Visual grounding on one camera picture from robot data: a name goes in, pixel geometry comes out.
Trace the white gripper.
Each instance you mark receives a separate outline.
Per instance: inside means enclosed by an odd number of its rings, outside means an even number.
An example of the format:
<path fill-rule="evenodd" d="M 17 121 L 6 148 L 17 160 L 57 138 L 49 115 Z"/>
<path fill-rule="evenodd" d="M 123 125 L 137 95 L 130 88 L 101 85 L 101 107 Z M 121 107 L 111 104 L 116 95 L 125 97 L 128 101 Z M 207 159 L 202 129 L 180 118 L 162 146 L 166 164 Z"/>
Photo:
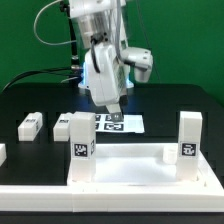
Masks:
<path fill-rule="evenodd" d="M 123 115 L 118 104 L 127 75 L 116 57 L 112 44 L 100 43 L 95 48 L 96 62 L 100 70 L 96 72 L 91 51 L 85 55 L 85 72 L 92 100 L 96 106 L 106 106 L 113 121 L 122 121 Z"/>

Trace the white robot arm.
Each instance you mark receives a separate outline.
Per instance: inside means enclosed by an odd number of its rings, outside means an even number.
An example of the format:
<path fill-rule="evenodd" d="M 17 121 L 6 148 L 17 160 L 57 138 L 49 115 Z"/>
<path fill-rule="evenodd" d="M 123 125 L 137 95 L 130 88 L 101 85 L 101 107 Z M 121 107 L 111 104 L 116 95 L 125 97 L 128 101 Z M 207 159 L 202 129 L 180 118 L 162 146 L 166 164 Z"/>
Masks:
<path fill-rule="evenodd" d="M 125 0 L 69 0 L 70 18 L 78 24 L 85 54 L 85 74 L 94 104 L 105 106 L 113 122 L 121 122 L 120 100 L 127 94 L 130 66 L 118 56 L 127 43 L 121 7 Z"/>

